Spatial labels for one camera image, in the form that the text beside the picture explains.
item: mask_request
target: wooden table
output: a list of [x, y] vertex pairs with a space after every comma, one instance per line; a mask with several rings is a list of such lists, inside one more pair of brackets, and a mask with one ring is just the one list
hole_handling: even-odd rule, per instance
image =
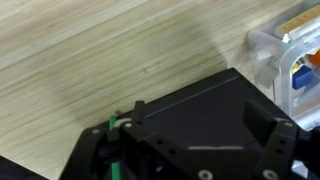
[[228, 67], [300, 0], [2, 0], [0, 154], [57, 179], [80, 132]]

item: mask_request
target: orange object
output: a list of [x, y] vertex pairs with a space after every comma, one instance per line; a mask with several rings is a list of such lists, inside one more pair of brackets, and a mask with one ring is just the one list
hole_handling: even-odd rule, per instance
[[309, 55], [308, 59], [311, 64], [320, 67], [320, 50], [315, 55]]

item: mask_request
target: green wire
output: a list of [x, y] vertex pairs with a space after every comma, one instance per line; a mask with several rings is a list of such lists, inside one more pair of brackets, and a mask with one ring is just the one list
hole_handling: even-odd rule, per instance
[[[114, 124], [116, 123], [117, 118], [115, 116], [110, 116], [109, 118], [109, 127], [110, 130], [113, 129]], [[121, 180], [121, 172], [120, 172], [120, 163], [111, 164], [111, 175], [112, 180]]]

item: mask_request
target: clear plastic container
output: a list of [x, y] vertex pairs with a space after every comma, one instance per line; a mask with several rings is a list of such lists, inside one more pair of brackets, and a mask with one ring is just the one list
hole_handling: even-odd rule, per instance
[[287, 22], [291, 26], [299, 23], [291, 21], [295, 17], [303, 21], [308, 16], [304, 12], [314, 10], [316, 14], [316, 8], [320, 8], [320, 0], [304, 0], [248, 35], [256, 83], [273, 88], [276, 104], [306, 130], [320, 122], [320, 70], [305, 61], [304, 65], [313, 70], [312, 83], [295, 90], [292, 88], [293, 67], [299, 59], [319, 50], [320, 16], [292, 31], [283, 32], [282, 29], [289, 24]]

